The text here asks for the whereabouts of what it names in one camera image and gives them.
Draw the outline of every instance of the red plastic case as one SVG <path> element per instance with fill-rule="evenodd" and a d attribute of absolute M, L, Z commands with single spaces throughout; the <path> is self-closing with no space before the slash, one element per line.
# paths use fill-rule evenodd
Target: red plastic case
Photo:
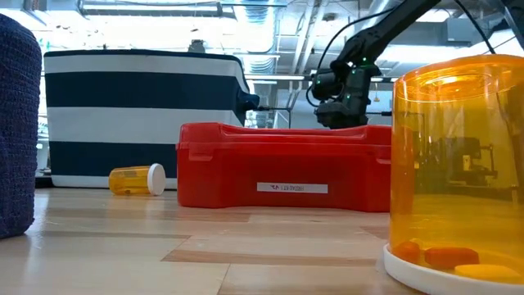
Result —
<path fill-rule="evenodd" d="M 186 207 L 390 210 L 391 127 L 248 129 L 185 124 L 177 145 Z"/>

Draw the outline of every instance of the blue textured object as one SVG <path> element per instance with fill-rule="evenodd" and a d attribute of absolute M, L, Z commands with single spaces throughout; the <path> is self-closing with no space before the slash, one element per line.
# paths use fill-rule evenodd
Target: blue textured object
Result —
<path fill-rule="evenodd" d="M 0 238 L 33 223 L 42 53 L 33 34 L 0 14 Z"/>

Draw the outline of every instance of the white cap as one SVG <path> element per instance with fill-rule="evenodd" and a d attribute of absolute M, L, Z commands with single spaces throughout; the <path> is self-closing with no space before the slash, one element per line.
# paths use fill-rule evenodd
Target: white cap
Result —
<path fill-rule="evenodd" d="M 160 196 L 165 189 L 165 171 L 160 164 L 153 164 L 147 172 L 147 188 L 153 196 Z"/>

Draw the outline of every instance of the black robotic arm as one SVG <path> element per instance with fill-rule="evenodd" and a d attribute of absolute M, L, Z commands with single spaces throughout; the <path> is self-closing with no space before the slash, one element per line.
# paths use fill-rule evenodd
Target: black robotic arm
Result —
<path fill-rule="evenodd" d="M 505 8 L 505 16 L 518 38 L 524 33 L 524 1 L 490 0 Z M 378 24 L 350 38 L 330 69 L 314 77 L 311 93 L 320 101 L 315 115 L 331 129 L 366 125 L 373 76 L 381 75 L 375 61 L 400 33 L 437 5 L 440 0 L 404 0 Z"/>

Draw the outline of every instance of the wooden floor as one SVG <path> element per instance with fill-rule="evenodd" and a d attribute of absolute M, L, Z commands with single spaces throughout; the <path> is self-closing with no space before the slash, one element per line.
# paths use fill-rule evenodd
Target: wooden floor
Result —
<path fill-rule="evenodd" d="M 380 261 L 387 214 L 179 207 L 176 193 L 37 190 L 27 234 L 0 241 L 0 294 L 415 294 Z"/>

